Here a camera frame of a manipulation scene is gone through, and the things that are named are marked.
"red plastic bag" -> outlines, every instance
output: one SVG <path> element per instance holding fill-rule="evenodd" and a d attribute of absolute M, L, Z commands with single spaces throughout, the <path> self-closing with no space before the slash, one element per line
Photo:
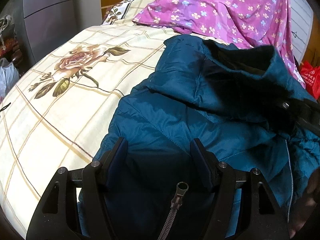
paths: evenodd
<path fill-rule="evenodd" d="M 316 100 L 320 96 L 320 67 L 312 67 L 309 62 L 305 62 L 300 74 L 306 84 L 306 90 Z"/>

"zipper pull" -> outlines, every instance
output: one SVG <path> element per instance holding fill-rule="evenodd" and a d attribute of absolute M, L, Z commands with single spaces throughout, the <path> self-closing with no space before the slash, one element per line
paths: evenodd
<path fill-rule="evenodd" d="M 179 182 L 177 184 L 177 190 L 176 193 L 171 200 L 171 208 L 173 209 L 179 209 L 180 206 L 182 205 L 182 199 L 185 193 L 188 191 L 189 185 L 185 182 Z"/>

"jacket zipper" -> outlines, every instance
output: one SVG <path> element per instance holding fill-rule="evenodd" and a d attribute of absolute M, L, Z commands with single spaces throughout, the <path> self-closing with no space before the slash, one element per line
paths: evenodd
<path fill-rule="evenodd" d="M 170 212 L 168 214 L 167 220 L 165 221 L 165 224 L 161 230 L 161 233 L 158 237 L 158 240 L 165 240 L 170 232 L 170 229 L 172 227 L 172 224 L 174 222 L 174 219 L 176 217 L 178 209 L 182 205 L 182 199 L 185 195 L 185 193 L 188 191 L 189 185 L 185 182 L 179 182 L 177 184 L 176 193 L 171 200 L 171 207 Z"/>
<path fill-rule="evenodd" d="M 288 217 L 287 217 L 287 222 L 289 223 L 289 219 L 290 219 L 290 209 L 291 209 L 292 198 L 293 198 L 293 175 L 292 175 L 292 168 L 291 168 L 291 161 L 290 161 L 290 154 L 289 154 L 289 148 L 288 148 L 287 140 L 285 140 L 285 146 L 287 147 L 288 160 L 289 160 L 289 168 L 290 168 L 290 174 L 291 174 L 291 197 L 290 197 L 289 209 L 288 209 Z"/>

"pink floral fabric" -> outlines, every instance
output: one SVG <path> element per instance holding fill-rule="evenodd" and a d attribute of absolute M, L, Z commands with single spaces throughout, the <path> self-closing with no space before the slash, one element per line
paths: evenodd
<path fill-rule="evenodd" d="M 155 0 L 133 21 L 220 38 L 240 49 L 273 45 L 305 86 L 293 58 L 290 0 Z"/>

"metal bolt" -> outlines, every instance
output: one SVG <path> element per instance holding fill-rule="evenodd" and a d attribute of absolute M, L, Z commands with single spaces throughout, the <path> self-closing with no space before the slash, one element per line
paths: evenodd
<path fill-rule="evenodd" d="M 261 173 L 261 171 L 257 168 L 253 168 L 252 169 L 253 174 L 259 175 Z"/>
<path fill-rule="evenodd" d="M 222 168 L 226 168 L 228 166 L 228 164 L 225 162 L 219 162 L 219 166 Z"/>
<path fill-rule="evenodd" d="M 92 167 L 98 167 L 100 165 L 100 162 L 99 161 L 93 161 L 92 163 L 91 163 L 91 166 Z"/>
<path fill-rule="evenodd" d="M 282 107 L 283 107 L 284 109 L 288 109 L 289 104 L 288 104 L 287 102 L 283 102 L 283 103 L 282 103 Z"/>
<path fill-rule="evenodd" d="M 61 168 L 58 169 L 58 173 L 59 173 L 59 174 L 63 174 L 63 173 L 66 172 L 66 170 L 67 170 L 67 169 L 66 169 L 65 167 L 61 167 Z"/>

